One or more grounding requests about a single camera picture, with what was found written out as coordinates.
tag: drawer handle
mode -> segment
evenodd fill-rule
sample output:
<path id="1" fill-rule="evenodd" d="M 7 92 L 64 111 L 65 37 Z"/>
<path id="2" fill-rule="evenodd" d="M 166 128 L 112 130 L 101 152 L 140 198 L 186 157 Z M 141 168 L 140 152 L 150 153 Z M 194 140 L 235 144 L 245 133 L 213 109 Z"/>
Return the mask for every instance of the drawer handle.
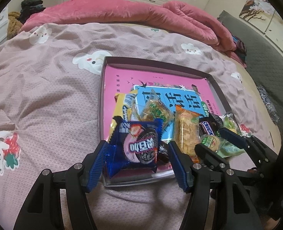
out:
<path id="1" fill-rule="evenodd" d="M 0 16 L 0 21 L 2 21 L 2 20 L 3 20 L 3 18 L 4 18 L 4 15 Z"/>

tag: pink comforter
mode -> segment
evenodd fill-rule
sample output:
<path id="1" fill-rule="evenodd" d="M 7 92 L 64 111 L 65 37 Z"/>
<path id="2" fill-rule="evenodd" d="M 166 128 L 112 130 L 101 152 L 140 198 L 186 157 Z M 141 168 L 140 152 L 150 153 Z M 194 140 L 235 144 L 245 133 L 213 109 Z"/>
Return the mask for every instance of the pink comforter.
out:
<path id="1" fill-rule="evenodd" d="M 69 0 L 33 14 L 22 26 L 29 31 L 45 23 L 134 22 L 183 34 L 229 56 L 236 49 L 231 33 L 214 17 L 189 4 L 170 1 L 156 6 L 127 0 Z"/>

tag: barcode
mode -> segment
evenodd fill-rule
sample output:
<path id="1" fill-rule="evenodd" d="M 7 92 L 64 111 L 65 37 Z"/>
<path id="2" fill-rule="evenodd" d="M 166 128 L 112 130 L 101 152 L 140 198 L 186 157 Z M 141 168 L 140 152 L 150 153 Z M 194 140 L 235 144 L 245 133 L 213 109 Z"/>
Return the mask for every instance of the barcode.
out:
<path id="1" fill-rule="evenodd" d="M 126 105 L 128 108 L 132 107 L 133 100 L 134 100 L 135 96 L 136 96 L 135 94 L 127 94 L 124 97 L 123 104 Z"/>

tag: brown teddy fabric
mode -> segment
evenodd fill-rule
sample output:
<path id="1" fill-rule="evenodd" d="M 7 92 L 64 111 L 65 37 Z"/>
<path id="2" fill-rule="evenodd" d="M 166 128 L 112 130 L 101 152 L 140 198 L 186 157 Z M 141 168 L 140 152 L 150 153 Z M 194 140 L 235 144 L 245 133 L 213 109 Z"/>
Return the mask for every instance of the brown teddy fabric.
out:
<path id="1" fill-rule="evenodd" d="M 21 22 L 18 21 L 19 16 L 20 16 L 20 12 L 17 11 L 8 13 L 8 20 L 9 20 L 9 24 L 7 28 L 8 40 L 16 36 L 23 25 Z"/>

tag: blue snack wrapper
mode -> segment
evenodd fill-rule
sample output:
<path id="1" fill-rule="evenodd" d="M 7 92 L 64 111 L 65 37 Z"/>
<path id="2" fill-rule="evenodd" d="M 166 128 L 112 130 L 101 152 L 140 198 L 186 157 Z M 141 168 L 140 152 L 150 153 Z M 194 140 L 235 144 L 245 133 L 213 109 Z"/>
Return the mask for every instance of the blue snack wrapper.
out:
<path id="1" fill-rule="evenodd" d="M 162 135 L 162 120 L 125 121 L 113 118 L 117 126 L 110 139 L 107 172 L 110 178 L 122 169 L 151 168 L 156 172 L 157 153 Z"/>

